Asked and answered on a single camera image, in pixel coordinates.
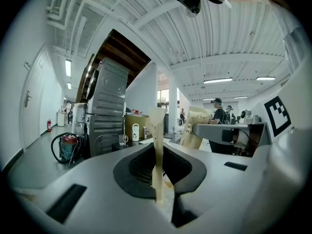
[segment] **black cap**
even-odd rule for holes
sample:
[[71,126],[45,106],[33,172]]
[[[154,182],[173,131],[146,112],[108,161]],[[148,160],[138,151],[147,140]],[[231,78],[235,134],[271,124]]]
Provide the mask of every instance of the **black cap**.
[[215,98],[214,102],[222,103],[222,100],[220,98]]

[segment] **door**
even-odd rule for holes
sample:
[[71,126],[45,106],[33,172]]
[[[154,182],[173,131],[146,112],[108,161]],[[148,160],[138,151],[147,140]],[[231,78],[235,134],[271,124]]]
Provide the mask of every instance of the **door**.
[[43,68],[47,64],[45,48],[36,60],[24,96],[23,108],[23,136],[25,147],[29,147],[40,137],[40,107],[43,91]]

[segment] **door handle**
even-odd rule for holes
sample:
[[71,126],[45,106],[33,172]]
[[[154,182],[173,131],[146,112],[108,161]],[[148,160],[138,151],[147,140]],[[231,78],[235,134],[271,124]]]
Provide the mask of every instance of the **door handle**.
[[25,107],[28,106],[29,98],[32,98],[32,97],[29,95],[29,93],[30,93],[30,90],[28,89],[28,90],[27,90],[27,94],[26,94]]

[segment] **window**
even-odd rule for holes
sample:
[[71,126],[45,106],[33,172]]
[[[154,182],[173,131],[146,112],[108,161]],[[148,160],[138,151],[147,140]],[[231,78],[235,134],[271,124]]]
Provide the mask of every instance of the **window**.
[[169,89],[161,90],[161,97],[165,98],[166,102],[169,102]]
[[157,103],[169,103],[169,89],[157,91]]
[[178,88],[176,88],[176,100],[180,100],[180,90]]

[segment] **gray floor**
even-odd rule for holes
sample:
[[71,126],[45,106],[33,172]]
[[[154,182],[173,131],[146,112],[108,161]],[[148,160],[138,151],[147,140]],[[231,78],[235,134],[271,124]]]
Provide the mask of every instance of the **gray floor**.
[[55,126],[50,133],[37,139],[10,170],[7,177],[10,186],[21,189],[43,189],[82,162],[80,159],[67,168],[66,164],[58,163],[51,152],[50,145],[53,138],[59,134],[71,132],[71,129],[72,125]]

